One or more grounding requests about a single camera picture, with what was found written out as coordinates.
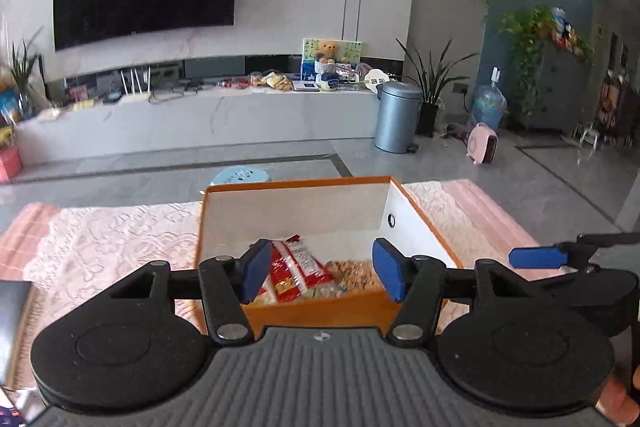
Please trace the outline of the person right hand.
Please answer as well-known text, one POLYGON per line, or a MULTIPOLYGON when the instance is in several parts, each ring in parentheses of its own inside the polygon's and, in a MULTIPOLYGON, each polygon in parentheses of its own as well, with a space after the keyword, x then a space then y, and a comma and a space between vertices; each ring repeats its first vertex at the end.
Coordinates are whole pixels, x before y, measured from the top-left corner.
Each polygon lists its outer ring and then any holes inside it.
POLYGON ((599 411, 616 425, 630 426, 638 421, 640 407, 631 398, 620 376, 612 374, 598 402, 599 411))

